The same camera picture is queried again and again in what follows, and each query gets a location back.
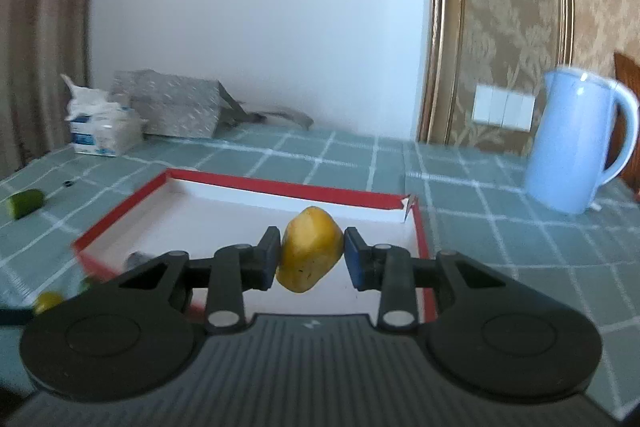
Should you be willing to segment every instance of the gray bag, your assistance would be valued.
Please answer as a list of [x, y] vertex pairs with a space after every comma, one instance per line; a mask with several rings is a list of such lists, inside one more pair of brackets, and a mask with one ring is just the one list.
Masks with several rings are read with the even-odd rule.
[[247, 112], [217, 80], [153, 70], [117, 71], [110, 96], [147, 121], [147, 134], [211, 138], [220, 123], [257, 123], [267, 116], [285, 118], [304, 128], [313, 124], [306, 114], [285, 107]]

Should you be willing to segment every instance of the white switch panel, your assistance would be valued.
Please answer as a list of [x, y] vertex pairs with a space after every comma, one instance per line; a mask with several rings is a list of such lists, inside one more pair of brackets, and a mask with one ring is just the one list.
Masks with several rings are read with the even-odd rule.
[[476, 86], [472, 119], [478, 123], [529, 131], [536, 98], [501, 87]]

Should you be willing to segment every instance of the tablecloth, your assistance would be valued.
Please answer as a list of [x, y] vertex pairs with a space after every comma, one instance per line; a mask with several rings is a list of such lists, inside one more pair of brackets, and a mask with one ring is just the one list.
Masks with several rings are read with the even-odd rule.
[[[0, 211], [0, 305], [42, 291], [73, 296], [83, 277], [69, 243], [167, 167], [330, 187], [414, 193], [431, 252], [458, 250], [585, 313], [604, 341], [588, 393], [624, 416], [640, 397], [640, 209], [619, 180], [601, 211], [552, 211], [522, 190], [525, 160], [330, 130], [248, 124], [215, 139], [148, 137], [117, 158], [56, 150], [0, 182], [0, 200], [38, 187], [46, 205]], [[72, 181], [70, 187], [66, 181]], [[25, 392], [19, 331], [0, 330], [0, 384]]]

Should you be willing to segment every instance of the curtain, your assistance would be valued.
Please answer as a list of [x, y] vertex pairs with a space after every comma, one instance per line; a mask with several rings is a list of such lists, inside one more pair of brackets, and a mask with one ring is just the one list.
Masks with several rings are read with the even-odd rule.
[[0, 0], [0, 178], [69, 142], [69, 93], [87, 83], [86, 0]]

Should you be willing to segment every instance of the light blue kettle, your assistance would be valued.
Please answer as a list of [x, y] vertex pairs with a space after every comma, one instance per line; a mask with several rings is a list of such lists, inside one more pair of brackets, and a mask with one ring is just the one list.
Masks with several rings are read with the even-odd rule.
[[[550, 208], [580, 214], [613, 179], [638, 139], [638, 99], [610, 78], [562, 66], [545, 73], [546, 107], [525, 172], [527, 193]], [[622, 151], [604, 170], [619, 105], [626, 121]]]

